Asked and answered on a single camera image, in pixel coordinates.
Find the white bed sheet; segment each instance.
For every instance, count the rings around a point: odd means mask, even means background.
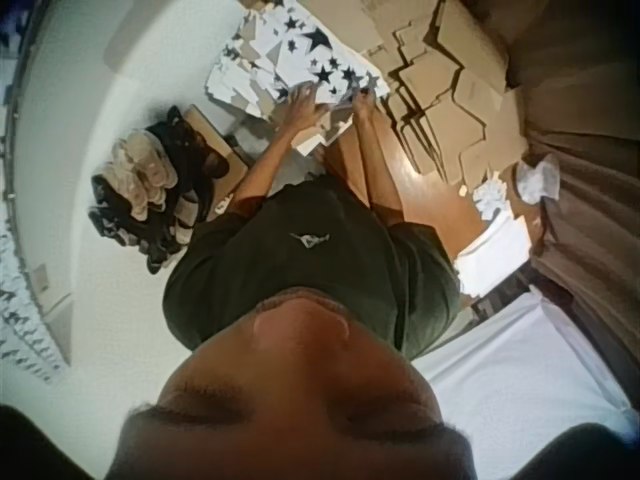
[[[446,422],[471,441],[478,478],[509,478],[555,437],[598,423],[627,441],[640,420],[591,344],[537,292],[413,362]]]

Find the electrical outlet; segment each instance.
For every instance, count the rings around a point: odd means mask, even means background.
[[[31,286],[36,295],[41,295],[49,289],[49,275],[44,263],[31,272]]]

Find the dark green t-shirt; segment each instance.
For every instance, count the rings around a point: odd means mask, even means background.
[[[386,228],[324,176],[285,187],[253,218],[226,213],[197,227],[167,283],[164,312],[171,332],[194,350],[293,287],[330,296],[410,359],[459,309],[457,278],[433,228]]]

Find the brown curtain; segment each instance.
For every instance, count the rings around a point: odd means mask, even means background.
[[[559,201],[533,266],[640,359],[640,86],[633,2],[469,0],[507,45],[532,159],[553,153]]]

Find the hand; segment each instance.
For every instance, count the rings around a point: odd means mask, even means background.
[[[316,93],[320,84],[304,83],[289,95],[289,109],[282,124],[294,134],[315,126],[329,111],[326,104],[316,105]]]
[[[353,113],[357,119],[370,120],[376,110],[376,95],[371,90],[358,89],[353,95]]]

